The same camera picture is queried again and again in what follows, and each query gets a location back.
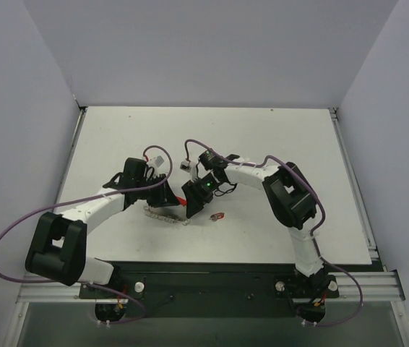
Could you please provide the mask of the metal chain keyring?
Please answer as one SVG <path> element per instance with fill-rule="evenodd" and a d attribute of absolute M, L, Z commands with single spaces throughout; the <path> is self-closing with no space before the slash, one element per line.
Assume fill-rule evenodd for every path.
<path fill-rule="evenodd" d="M 186 208 L 182 205 L 169 207 L 151 207 L 144 205 L 144 214 L 149 218 L 161 220 L 166 223 L 180 223 L 184 226 L 190 224 L 190 220 L 186 217 Z"/>

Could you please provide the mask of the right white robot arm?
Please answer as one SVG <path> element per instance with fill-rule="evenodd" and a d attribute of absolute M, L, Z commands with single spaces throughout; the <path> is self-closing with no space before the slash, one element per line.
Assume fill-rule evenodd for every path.
<path fill-rule="evenodd" d="M 190 180 L 181 187 L 187 201 L 187 218 L 201 212 L 217 192 L 224 194 L 221 190 L 224 184 L 258 189 L 265 193 L 277 221 L 288 229 L 295 269 L 312 285 L 314 292 L 320 294 L 321 301 L 337 291 L 315 236 L 326 213 L 296 164 L 281 162 L 271 155 L 257 164 L 235 154 L 223 157 L 213 150 L 204 151 L 198 160 L 207 171 L 203 177 L 194 173 L 195 166 L 190 160 L 181 164 L 181 170 L 190 173 Z"/>

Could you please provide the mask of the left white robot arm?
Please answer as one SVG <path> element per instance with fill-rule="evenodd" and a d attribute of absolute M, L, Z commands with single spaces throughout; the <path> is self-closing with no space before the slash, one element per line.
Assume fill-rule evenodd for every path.
<path fill-rule="evenodd" d="M 94 283 L 105 297 L 121 290 L 115 266 L 87 256 L 87 236 L 112 216 L 143 200 L 150 207 L 179 206 L 163 170 L 162 156 L 128 158 L 124 170 L 103 185 L 98 198 L 58 214 L 40 216 L 26 259 L 26 271 L 71 286 Z"/>

